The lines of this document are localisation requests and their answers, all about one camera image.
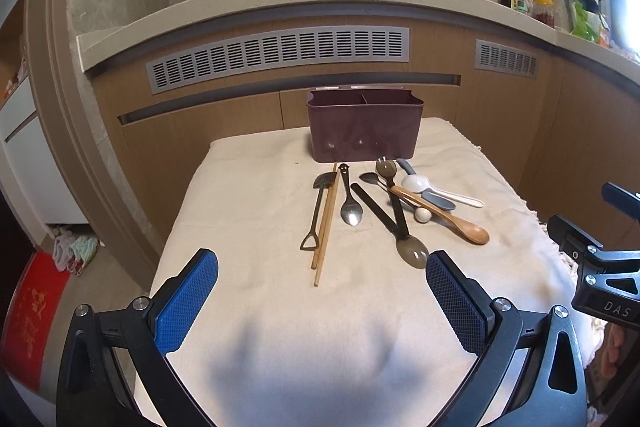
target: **towel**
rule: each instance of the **towel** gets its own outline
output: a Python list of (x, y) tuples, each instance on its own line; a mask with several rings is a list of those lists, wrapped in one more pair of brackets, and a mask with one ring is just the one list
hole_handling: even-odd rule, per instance
[(67, 269), (74, 275), (81, 275), (98, 251), (98, 239), (91, 235), (81, 235), (69, 247), (69, 251), (71, 256)]
[(69, 252), (69, 247), (75, 240), (76, 236), (69, 230), (65, 230), (56, 237), (53, 243), (53, 261), (56, 263), (56, 268), (59, 272), (66, 270), (69, 259), (73, 256), (73, 254)]

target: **white cabinet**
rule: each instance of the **white cabinet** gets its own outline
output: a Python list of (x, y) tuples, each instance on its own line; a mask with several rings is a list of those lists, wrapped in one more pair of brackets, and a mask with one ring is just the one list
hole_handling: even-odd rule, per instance
[(6, 140), (35, 110), (36, 106), (33, 103), (33, 95), (31, 94), (31, 83), (27, 77), (0, 110), (0, 140)]
[(9, 164), (43, 223), (87, 223), (66, 187), (36, 117), (5, 142)]
[(0, 109), (0, 142), (13, 176), (41, 223), (87, 223), (60, 174), (34, 113), (31, 86), (26, 78)]

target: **ventilation grille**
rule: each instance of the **ventilation grille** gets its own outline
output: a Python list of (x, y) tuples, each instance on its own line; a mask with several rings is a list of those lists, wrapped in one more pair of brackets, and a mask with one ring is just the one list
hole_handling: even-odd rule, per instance
[(476, 70), (498, 71), (535, 78), (538, 59), (522, 50), (495, 42), (476, 41)]
[(325, 62), (408, 62), (409, 28), (318, 26), (247, 35), (167, 55), (146, 65), (163, 92), (249, 71)]

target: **metal screw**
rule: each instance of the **metal screw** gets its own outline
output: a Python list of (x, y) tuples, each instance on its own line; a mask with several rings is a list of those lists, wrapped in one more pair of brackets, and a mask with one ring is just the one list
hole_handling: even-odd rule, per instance
[(142, 310), (145, 310), (147, 306), (149, 306), (149, 299), (147, 299), (146, 297), (137, 297), (133, 299), (133, 309), (140, 312)]
[(566, 310), (566, 308), (560, 305), (554, 308), (554, 313), (561, 319), (565, 319), (569, 316), (569, 312)]
[(511, 309), (511, 303), (502, 297), (495, 299), (495, 307), (501, 312), (508, 312)]
[(86, 304), (80, 304), (78, 308), (76, 308), (76, 315), (78, 317), (84, 317), (89, 312), (89, 306)]

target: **wooden spoon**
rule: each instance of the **wooden spoon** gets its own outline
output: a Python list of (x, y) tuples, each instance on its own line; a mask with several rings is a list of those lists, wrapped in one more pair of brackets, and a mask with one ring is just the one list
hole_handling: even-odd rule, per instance
[(389, 190), (391, 190), (391, 192), (393, 192), (396, 196), (402, 196), (407, 200), (417, 204), (418, 206), (430, 210), (431, 214), (433, 214), (434, 216), (438, 216), (440, 219), (444, 219), (445, 221), (450, 223), (456, 230), (458, 230), (472, 243), (476, 243), (476, 245), (486, 245), (489, 242), (489, 233), (482, 227), (479, 227), (474, 223), (470, 223), (469, 221), (466, 221), (461, 217), (452, 216), (448, 212), (440, 210), (437, 206), (431, 204), (429, 201), (423, 200), (417, 194), (409, 192), (402, 187), (398, 187), (398, 185), (389, 187)]

